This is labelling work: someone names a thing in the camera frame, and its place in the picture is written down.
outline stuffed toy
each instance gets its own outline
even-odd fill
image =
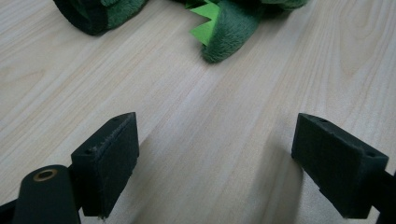
[[[187,0],[186,8],[208,22],[191,30],[208,63],[219,63],[239,50],[268,11],[292,11],[308,0]],[[136,15],[146,0],[54,0],[64,16],[88,35],[101,35]]]

